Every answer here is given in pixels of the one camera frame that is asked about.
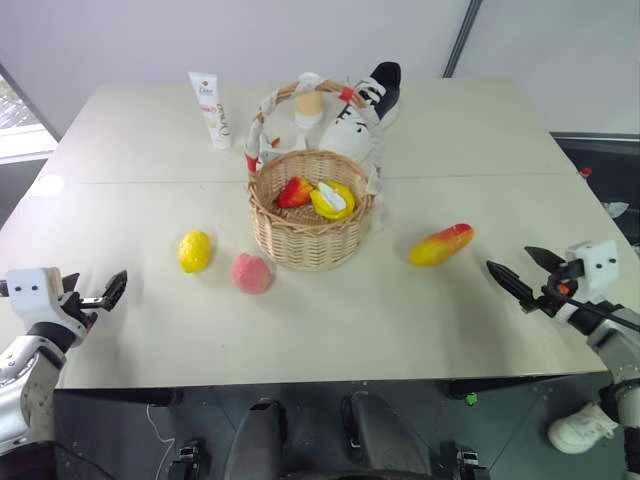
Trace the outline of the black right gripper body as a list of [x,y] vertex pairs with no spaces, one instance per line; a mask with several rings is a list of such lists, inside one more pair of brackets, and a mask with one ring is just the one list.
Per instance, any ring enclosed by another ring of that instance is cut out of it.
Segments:
[[546,270],[549,276],[547,283],[541,287],[542,295],[534,299],[532,310],[540,310],[547,316],[557,316],[577,292],[578,279],[584,275],[583,261],[554,258],[534,262]]

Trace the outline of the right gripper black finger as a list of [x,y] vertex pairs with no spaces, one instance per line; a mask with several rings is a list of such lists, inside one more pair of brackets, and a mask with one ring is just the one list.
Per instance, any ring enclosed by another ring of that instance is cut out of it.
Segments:
[[566,261],[552,251],[534,246],[525,246],[524,250],[533,261],[549,273],[554,273],[566,265]]
[[538,309],[532,288],[521,281],[515,272],[493,261],[487,261],[486,267],[493,279],[518,301],[524,312],[529,313]]

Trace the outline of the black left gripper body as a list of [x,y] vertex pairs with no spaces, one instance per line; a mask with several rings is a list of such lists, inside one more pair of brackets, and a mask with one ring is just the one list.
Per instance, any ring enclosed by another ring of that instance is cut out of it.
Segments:
[[65,292],[58,299],[59,306],[69,317],[77,320],[85,329],[91,329],[95,324],[101,308],[100,298],[82,298],[76,291]]

